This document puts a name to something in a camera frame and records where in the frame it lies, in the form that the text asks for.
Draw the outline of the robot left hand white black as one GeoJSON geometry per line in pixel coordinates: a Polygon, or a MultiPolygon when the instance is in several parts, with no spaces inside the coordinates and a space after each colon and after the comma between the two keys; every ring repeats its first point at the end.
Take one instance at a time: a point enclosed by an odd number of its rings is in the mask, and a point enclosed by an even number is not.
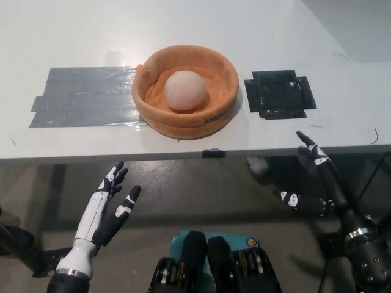
{"type": "Polygon", "coordinates": [[[115,211],[106,217],[107,205],[121,191],[128,169],[121,161],[103,178],[92,194],[76,231],[73,247],[58,263],[55,273],[91,280],[92,260],[100,247],[106,246],[127,221],[141,192],[135,185],[115,211]]]}

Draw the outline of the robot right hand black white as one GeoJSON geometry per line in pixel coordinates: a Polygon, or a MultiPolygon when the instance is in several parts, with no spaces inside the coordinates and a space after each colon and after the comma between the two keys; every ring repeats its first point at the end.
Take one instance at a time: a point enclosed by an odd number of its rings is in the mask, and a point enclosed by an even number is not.
{"type": "Polygon", "coordinates": [[[278,191],[277,197],[294,210],[318,214],[321,217],[334,211],[340,219],[342,235],[346,240],[374,233],[374,223],[359,211],[354,195],[343,182],[329,156],[303,132],[297,131],[296,134],[306,145],[305,154],[315,165],[327,198],[313,198],[285,190],[278,191]]]}

